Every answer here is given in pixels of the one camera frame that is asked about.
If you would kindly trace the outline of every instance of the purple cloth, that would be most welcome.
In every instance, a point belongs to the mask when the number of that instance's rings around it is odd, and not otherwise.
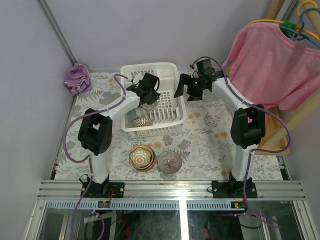
[[[91,78],[86,66],[75,63],[68,71],[69,78],[64,81],[64,86],[69,89],[72,95],[85,93],[92,90]]]

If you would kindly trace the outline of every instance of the drying rack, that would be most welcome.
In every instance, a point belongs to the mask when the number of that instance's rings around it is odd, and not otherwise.
[[[298,3],[302,3],[304,0],[296,1],[295,7]],[[266,14],[266,19],[275,20],[278,16],[282,6],[284,5],[285,0],[273,0],[270,8]],[[311,3],[306,3],[303,6],[303,9],[313,8],[314,6]],[[308,11],[306,13],[309,21],[312,24],[316,34],[320,36],[320,14],[317,11]],[[298,126],[305,118],[307,118],[313,111],[315,111],[320,106],[320,88],[318,88],[309,98],[307,98],[285,121],[290,130]],[[279,116],[278,108],[273,107],[270,111],[277,116]],[[266,150],[278,151],[283,149],[287,145],[286,139],[287,131],[286,129],[273,117],[269,117],[266,123],[266,134],[265,137],[261,140],[259,148]],[[282,153],[277,153],[276,155],[287,155],[289,149]],[[266,154],[264,152],[257,152],[256,154]]]

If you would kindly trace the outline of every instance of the floral mat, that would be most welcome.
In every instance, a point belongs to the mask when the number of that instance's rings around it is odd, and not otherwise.
[[[120,96],[114,73],[91,73],[93,90],[79,95],[72,109],[71,119],[88,108],[101,109]],[[187,120],[182,130],[167,135],[131,138],[122,131],[121,123],[114,122],[109,151],[111,180],[226,180],[234,165],[236,146],[230,136],[231,113],[224,102],[209,91],[203,101],[187,102]],[[81,121],[76,122],[67,135],[67,148],[73,158],[83,159],[86,151],[77,139]],[[130,150],[139,144],[150,146],[157,156],[164,151],[175,151],[182,158],[181,169],[174,174],[160,171],[158,166],[149,172],[134,169],[129,162]],[[89,173],[87,163],[76,164],[67,159],[62,150],[58,156],[56,180],[75,180]],[[252,163],[254,180],[282,180],[276,156],[256,155]]]

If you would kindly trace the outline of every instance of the bracket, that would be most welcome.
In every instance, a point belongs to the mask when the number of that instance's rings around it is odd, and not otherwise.
[[[212,181],[212,193],[214,199],[243,199],[244,198],[244,182],[236,181],[229,173],[229,181]],[[250,177],[246,181],[245,187],[246,197],[248,199],[257,199],[257,189],[256,184],[252,182]]]
[[[82,183],[81,188],[81,196],[84,193],[84,190],[87,188],[90,178],[87,174],[86,179],[87,181],[82,181],[79,178],[80,182]],[[109,182],[109,176],[107,179],[99,184],[96,182],[92,182],[90,188],[85,193],[83,198],[102,198],[102,199],[109,199],[110,194],[112,193],[112,199],[122,199],[125,194],[125,183],[124,182]]]

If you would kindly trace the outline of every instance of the white plastic basket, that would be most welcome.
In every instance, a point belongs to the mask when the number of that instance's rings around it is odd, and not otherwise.
[[[135,75],[150,73],[160,79],[158,93],[160,97],[155,110],[146,111],[146,117],[153,119],[152,126],[132,127],[127,114],[121,118],[122,130],[131,137],[149,137],[170,134],[181,129],[187,119],[187,111],[183,96],[174,98],[179,84],[177,66],[170,62],[155,62],[146,64],[126,65],[120,70],[122,75],[133,79]]]

